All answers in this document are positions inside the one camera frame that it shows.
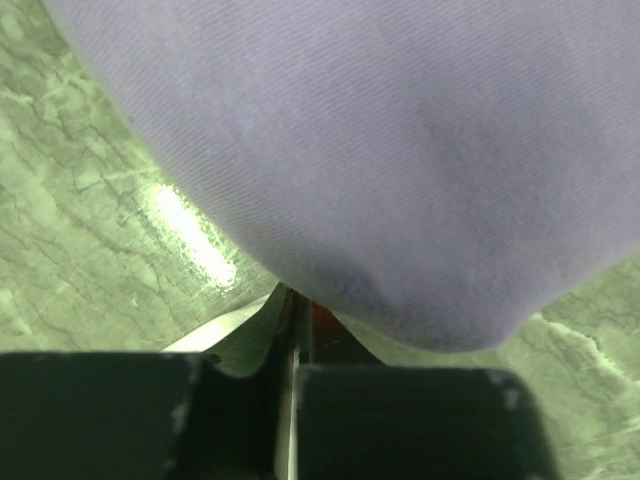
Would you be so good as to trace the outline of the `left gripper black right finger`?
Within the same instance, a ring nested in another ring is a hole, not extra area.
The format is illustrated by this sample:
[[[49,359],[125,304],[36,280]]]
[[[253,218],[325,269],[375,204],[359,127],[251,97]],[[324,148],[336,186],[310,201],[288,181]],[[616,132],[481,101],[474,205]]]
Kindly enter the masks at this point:
[[[535,395],[495,368],[385,365],[302,296],[294,380],[300,479],[557,479]]]

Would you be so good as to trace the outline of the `white t shirt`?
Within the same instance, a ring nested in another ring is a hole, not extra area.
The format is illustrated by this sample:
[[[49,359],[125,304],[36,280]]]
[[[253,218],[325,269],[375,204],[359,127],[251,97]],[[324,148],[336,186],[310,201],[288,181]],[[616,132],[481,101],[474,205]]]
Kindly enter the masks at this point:
[[[635,1],[49,1],[168,176],[283,283],[493,347],[639,248]]]

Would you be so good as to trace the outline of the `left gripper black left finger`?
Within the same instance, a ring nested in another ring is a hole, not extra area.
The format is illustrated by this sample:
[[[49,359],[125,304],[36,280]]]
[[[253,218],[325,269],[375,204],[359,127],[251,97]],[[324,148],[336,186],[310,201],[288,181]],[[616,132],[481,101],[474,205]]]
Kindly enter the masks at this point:
[[[226,355],[7,352],[5,479],[286,479],[295,296],[252,316],[269,348],[243,372]]]

